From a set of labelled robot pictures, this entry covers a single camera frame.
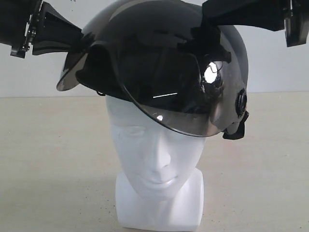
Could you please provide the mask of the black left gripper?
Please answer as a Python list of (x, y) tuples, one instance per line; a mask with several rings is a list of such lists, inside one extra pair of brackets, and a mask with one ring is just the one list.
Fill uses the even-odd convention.
[[(30, 49), (31, 41), (33, 55), (67, 52), (82, 36), (82, 30), (78, 26), (64, 18), (45, 1), (42, 4), (42, 0), (14, 0), (13, 6), (15, 25), (11, 56), (24, 58)], [(42, 28), (36, 32), (35, 20), (41, 6)]]

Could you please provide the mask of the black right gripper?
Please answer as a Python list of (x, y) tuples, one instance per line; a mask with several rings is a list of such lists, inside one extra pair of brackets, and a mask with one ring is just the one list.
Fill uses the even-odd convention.
[(208, 0), (203, 15), (216, 25), (285, 30), (287, 47), (304, 45), (309, 34), (308, 0)]

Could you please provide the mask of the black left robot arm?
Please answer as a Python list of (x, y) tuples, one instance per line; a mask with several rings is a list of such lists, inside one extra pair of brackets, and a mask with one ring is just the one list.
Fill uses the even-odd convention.
[(43, 0), (0, 1), (0, 43), (10, 46), (12, 57), (68, 52), (82, 30)]

